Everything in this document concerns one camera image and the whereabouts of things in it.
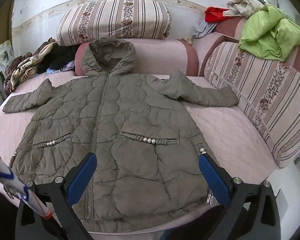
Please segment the brown beige patterned blanket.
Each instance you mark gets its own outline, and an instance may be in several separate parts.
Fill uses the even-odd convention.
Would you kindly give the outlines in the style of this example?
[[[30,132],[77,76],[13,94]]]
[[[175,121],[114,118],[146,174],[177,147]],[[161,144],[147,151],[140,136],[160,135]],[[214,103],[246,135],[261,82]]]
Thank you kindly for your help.
[[[25,56],[15,58],[7,70],[8,76],[4,81],[5,92],[11,94],[21,83],[34,77],[38,73],[39,64],[56,44],[53,38],[49,38],[34,54],[26,53]]]

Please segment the striped floral folded quilt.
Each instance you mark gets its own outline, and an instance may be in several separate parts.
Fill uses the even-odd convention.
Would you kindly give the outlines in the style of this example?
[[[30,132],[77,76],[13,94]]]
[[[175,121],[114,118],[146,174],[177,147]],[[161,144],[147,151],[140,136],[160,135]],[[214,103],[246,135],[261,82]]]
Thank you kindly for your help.
[[[68,10],[57,29],[60,46],[97,38],[167,38],[171,30],[167,7],[149,0],[104,0]]]
[[[300,154],[300,69],[297,48],[287,62],[263,60],[224,41],[207,58],[205,78],[230,86],[280,168]]]

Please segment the floral printed bag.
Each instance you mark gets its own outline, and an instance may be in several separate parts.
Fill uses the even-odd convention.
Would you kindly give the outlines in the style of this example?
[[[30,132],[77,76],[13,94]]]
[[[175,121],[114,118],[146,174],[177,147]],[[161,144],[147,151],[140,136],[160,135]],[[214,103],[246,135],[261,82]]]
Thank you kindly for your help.
[[[14,52],[10,40],[0,44],[0,72],[8,77],[7,70],[14,60]]]

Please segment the pink rolled quilt right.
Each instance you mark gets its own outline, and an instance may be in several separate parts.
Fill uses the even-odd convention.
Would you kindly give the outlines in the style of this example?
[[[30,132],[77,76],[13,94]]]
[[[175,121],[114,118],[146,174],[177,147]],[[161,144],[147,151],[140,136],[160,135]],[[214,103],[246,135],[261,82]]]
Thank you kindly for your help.
[[[198,56],[198,76],[204,76],[204,68],[214,49],[222,42],[238,43],[247,21],[245,17],[234,17],[223,21],[210,34],[193,40],[192,47]]]

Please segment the grey-blue garment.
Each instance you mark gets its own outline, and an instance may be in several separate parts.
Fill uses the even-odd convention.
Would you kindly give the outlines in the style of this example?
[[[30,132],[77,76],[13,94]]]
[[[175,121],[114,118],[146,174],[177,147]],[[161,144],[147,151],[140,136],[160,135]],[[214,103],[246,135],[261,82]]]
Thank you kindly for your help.
[[[218,23],[207,23],[205,21],[198,23],[194,27],[193,38],[202,38],[212,33]]]

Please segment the striped floral folded quilt right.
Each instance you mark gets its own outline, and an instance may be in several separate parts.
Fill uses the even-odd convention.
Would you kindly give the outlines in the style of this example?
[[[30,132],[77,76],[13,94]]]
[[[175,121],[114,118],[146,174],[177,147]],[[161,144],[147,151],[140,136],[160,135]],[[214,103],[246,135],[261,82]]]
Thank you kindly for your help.
[[[263,60],[224,41],[207,58],[205,78],[230,86],[280,168],[300,154],[300,69],[297,48],[287,62]]]

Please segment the red cloth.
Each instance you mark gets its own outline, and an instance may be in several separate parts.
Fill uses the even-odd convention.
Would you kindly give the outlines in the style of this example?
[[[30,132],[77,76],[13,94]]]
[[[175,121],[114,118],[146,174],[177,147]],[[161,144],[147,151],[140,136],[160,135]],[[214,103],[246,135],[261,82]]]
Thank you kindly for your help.
[[[225,8],[208,7],[205,14],[205,22],[219,23],[232,18],[231,16],[224,16],[223,12],[227,11]]]

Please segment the pink rolled quilt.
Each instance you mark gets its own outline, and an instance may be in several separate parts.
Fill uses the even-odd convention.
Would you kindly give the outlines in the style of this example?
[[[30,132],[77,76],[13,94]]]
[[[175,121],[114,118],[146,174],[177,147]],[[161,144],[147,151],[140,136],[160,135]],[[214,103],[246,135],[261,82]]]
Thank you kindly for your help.
[[[214,49],[222,42],[238,43],[247,21],[245,17],[234,17],[223,21],[210,34],[193,40],[192,47],[198,56],[198,76],[204,76],[204,68]]]
[[[198,56],[184,40],[155,40],[127,38],[135,47],[136,60],[133,74],[169,75],[176,70],[187,76],[197,76]]]

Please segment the olive green hooded puffer jacket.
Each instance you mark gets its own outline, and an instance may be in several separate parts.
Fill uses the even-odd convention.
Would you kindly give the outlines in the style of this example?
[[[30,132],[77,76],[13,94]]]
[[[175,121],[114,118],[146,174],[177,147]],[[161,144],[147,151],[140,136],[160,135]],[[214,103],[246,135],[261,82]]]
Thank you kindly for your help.
[[[232,107],[229,87],[203,88],[180,71],[168,79],[135,74],[132,43],[89,42],[84,76],[11,97],[5,113],[36,109],[12,164],[22,180],[49,183],[66,175],[87,153],[96,171],[74,206],[85,228],[123,233],[171,222],[205,206],[209,188],[198,159],[211,154],[183,106]]]

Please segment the pink rolled quilt back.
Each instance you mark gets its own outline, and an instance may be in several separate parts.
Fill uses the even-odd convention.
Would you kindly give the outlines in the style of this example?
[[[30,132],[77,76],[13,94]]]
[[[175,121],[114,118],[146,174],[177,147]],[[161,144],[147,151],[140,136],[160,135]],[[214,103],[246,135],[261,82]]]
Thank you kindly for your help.
[[[187,76],[197,76],[198,56],[184,40],[155,40],[127,38],[135,47],[136,60],[133,74],[169,75],[176,70]]]

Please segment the cream crumpled cloth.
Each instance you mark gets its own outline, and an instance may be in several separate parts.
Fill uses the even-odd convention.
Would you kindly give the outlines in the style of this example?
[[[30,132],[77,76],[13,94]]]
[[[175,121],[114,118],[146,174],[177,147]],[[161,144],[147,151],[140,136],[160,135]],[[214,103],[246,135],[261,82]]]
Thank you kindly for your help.
[[[229,0],[226,6],[228,9],[223,12],[224,17],[249,18],[263,8],[263,4],[258,0]]]

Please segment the striped floral folded quilt back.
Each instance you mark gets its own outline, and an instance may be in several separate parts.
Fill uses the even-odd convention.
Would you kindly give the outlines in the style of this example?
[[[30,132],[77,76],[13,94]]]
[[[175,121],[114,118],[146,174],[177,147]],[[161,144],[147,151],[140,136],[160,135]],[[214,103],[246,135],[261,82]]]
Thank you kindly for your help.
[[[149,0],[104,0],[68,10],[57,29],[60,46],[97,38],[167,38],[171,30],[167,7]]]

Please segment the black clothes pile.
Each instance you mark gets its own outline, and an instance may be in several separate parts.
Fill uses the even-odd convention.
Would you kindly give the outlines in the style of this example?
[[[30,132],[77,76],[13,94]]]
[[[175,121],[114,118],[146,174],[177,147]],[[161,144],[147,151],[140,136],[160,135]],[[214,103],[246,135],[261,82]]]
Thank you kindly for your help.
[[[50,69],[61,70],[69,62],[75,60],[79,45],[60,46],[54,45],[51,51],[45,56],[45,60]]]

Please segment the lime green blanket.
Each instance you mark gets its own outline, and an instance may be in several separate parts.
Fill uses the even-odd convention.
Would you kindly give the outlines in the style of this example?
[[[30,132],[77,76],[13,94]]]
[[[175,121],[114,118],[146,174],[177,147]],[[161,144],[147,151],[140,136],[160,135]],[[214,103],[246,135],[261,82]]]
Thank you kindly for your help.
[[[238,47],[265,60],[285,61],[300,45],[300,27],[281,9],[265,4],[246,21]]]

